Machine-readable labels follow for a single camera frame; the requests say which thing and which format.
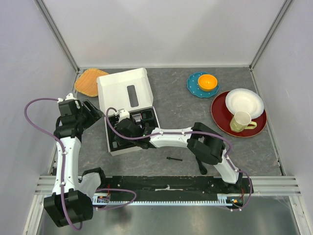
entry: red plate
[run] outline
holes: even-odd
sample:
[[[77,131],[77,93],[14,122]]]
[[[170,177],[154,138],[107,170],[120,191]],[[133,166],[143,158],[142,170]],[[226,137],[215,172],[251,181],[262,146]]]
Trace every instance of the red plate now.
[[[220,127],[226,133],[232,136],[236,136],[236,137],[246,138],[246,137],[252,137],[252,136],[259,134],[266,125],[267,116],[266,116],[265,110],[261,116],[252,120],[258,124],[256,128],[251,129],[251,130],[243,130],[242,132],[238,132],[238,133],[233,132],[230,129],[230,121],[233,118],[233,115],[227,109],[226,103],[225,103],[225,99],[228,93],[229,91],[219,94],[212,103],[211,113],[218,127]]]

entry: open box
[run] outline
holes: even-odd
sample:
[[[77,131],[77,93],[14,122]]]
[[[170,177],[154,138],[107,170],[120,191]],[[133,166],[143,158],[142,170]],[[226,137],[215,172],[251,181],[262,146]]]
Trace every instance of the open box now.
[[[125,109],[137,125],[159,127],[145,68],[101,76],[98,77],[97,84],[100,110],[103,113],[106,113],[109,107],[116,110]],[[109,111],[109,120],[113,126],[118,123],[118,117],[113,114],[113,110]],[[105,125],[108,150],[112,156],[142,149],[128,141],[119,144],[106,122]]]

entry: mug handle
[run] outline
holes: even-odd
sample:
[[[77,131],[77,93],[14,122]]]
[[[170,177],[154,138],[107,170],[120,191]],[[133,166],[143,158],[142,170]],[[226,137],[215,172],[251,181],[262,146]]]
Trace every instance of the mug handle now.
[[[250,122],[249,125],[253,125],[253,126],[247,126],[245,129],[254,129],[258,124],[254,121]]]

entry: small black tool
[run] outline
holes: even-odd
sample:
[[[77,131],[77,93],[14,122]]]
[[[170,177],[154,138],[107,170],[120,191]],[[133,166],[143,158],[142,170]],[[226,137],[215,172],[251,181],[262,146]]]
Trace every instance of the small black tool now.
[[[182,161],[182,159],[179,159],[179,158],[171,158],[171,157],[167,157],[166,159],[168,159],[168,160]]]

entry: blue saucer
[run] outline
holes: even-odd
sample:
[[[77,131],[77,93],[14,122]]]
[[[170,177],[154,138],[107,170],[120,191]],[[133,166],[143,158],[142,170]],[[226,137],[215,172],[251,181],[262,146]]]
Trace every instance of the blue saucer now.
[[[190,77],[187,80],[187,88],[191,92],[191,94],[194,94],[197,97],[209,98],[209,97],[211,97],[211,96],[213,96],[213,95],[215,95],[217,93],[217,91],[219,90],[220,86],[217,85],[216,88],[214,88],[210,92],[205,92],[205,91],[201,90],[201,88],[198,85],[198,79],[203,74],[209,74],[209,73],[207,73],[207,72],[197,72],[197,73],[194,73],[194,74],[190,75]]]

